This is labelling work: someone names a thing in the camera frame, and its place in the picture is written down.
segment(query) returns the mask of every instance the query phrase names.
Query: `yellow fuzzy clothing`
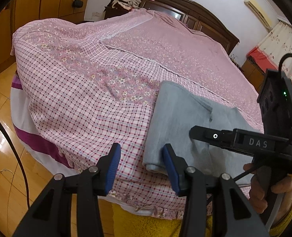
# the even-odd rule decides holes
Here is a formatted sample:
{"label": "yellow fuzzy clothing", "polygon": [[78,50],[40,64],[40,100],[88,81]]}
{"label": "yellow fuzzy clothing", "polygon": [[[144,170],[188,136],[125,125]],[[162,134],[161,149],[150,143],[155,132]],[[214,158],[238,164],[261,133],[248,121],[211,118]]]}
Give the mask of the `yellow fuzzy clothing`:
{"label": "yellow fuzzy clothing", "polygon": [[[113,206],[115,237],[178,237],[181,220],[165,220],[149,216],[131,214],[119,205]],[[292,219],[292,205],[289,213],[270,230],[270,236],[279,236]],[[207,218],[206,237],[211,236],[212,216]]]}

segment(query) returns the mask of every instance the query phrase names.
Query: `blue gripper pad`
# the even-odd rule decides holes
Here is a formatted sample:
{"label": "blue gripper pad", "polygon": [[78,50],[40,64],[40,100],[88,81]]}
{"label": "blue gripper pad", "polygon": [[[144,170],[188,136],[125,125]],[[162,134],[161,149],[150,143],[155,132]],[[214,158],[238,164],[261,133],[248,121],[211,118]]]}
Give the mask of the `blue gripper pad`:
{"label": "blue gripper pad", "polygon": [[109,168],[105,174],[105,195],[109,193],[109,191],[113,187],[113,183],[115,180],[115,175],[118,170],[120,158],[121,158],[121,146],[118,143],[114,143],[112,148],[108,154],[109,157]]}
{"label": "blue gripper pad", "polygon": [[177,170],[173,164],[172,158],[169,154],[170,148],[172,149],[170,144],[164,145],[164,147],[162,148],[162,157],[163,157],[163,161],[164,161],[167,173],[168,173],[171,187],[175,191],[176,195],[179,196],[179,194],[180,194],[179,175],[178,175]]}

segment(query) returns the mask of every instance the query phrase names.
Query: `floral curtain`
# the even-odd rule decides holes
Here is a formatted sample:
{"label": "floral curtain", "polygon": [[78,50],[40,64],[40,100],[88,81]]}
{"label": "floral curtain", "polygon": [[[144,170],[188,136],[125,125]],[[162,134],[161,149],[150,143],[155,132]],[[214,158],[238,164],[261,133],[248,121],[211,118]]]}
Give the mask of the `floral curtain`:
{"label": "floral curtain", "polygon": [[[278,69],[280,59],[286,53],[292,53],[292,28],[279,22],[248,56],[252,56],[266,72],[266,69]],[[292,81],[292,58],[285,60],[283,71]]]}

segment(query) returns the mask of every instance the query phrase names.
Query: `pink bedspread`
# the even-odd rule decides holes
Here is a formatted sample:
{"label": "pink bedspread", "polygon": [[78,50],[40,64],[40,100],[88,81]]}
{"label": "pink bedspread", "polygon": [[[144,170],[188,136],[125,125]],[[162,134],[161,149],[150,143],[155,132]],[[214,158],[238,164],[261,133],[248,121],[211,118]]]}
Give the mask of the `pink bedspread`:
{"label": "pink bedspread", "polygon": [[134,10],[80,25],[33,21],[15,32],[12,52],[40,135],[79,171],[120,143],[109,195],[137,210],[154,207],[153,216],[182,218],[185,204],[166,176],[142,166],[161,81],[237,106],[262,131],[257,93],[221,45],[163,13]]}

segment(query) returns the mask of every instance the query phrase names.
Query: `headboard panel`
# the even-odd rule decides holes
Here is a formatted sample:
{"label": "headboard panel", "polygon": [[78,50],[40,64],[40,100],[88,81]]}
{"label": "headboard panel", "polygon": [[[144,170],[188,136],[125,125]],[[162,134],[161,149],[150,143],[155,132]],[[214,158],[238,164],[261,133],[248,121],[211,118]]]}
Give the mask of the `headboard panel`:
{"label": "headboard panel", "polygon": [[164,11],[187,24],[194,30],[202,31],[219,42],[228,54],[234,49],[239,39],[222,22],[202,5],[191,0],[141,0],[141,7]]}

